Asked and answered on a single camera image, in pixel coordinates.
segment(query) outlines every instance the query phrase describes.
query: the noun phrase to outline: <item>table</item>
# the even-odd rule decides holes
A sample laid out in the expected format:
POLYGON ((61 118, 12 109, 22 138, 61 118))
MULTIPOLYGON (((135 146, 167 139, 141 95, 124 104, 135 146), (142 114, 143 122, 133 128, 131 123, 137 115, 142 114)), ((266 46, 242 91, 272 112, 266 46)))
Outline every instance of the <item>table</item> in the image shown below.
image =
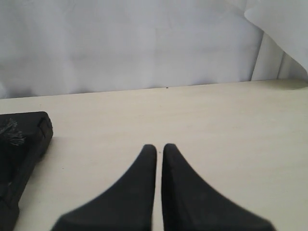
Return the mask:
POLYGON ((175 143, 219 192, 270 219, 308 227, 308 84, 274 80, 0 100, 0 113, 46 111, 54 138, 20 201, 15 231, 57 218, 111 186, 142 146, 158 150, 154 231, 163 230, 162 150, 175 143))

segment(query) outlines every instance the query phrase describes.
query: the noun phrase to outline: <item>white curtain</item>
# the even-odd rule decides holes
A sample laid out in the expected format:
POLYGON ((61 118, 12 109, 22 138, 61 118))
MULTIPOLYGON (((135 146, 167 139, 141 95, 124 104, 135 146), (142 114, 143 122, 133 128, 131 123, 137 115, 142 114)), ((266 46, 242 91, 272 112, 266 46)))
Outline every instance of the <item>white curtain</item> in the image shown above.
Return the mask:
POLYGON ((1 0, 0 97, 305 75, 305 8, 306 0, 1 0), (281 55, 276 72, 264 62, 272 55, 281 55))

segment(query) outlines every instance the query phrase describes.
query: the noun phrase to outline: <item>white table surface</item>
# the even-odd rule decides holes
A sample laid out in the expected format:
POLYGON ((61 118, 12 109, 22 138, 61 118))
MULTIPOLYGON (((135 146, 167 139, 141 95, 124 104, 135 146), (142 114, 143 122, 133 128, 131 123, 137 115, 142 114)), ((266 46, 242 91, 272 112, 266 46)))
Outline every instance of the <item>white table surface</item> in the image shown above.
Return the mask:
POLYGON ((278 231, 308 230, 308 88, 275 80, 0 100, 0 113, 46 111, 54 137, 20 201, 15 231, 49 231, 101 194, 146 143, 158 150, 154 231, 163 230, 162 150, 278 231))

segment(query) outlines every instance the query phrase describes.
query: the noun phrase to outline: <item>black object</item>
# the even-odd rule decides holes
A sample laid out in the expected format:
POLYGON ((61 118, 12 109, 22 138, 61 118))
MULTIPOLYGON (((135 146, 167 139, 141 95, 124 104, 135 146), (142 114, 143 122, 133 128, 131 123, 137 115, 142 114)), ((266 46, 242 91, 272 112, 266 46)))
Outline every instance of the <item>black object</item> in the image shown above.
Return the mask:
POLYGON ((208 185, 174 144, 164 148, 162 208, 165 231, 274 231, 208 185))
POLYGON ((61 216, 52 231, 150 231, 156 149, 145 145, 127 172, 107 191, 61 216))
POLYGON ((20 197, 53 130, 46 112, 0 115, 0 124, 5 125, 0 140, 0 231, 12 231, 20 197))

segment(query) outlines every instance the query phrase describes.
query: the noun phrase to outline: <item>white backdrop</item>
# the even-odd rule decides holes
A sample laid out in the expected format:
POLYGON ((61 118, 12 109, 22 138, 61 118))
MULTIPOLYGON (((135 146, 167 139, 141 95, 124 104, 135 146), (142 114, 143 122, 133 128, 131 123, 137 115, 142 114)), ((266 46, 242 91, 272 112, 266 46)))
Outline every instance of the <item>white backdrop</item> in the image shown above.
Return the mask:
POLYGON ((292 3, 1 0, 0 97, 304 76, 308 2, 292 3))

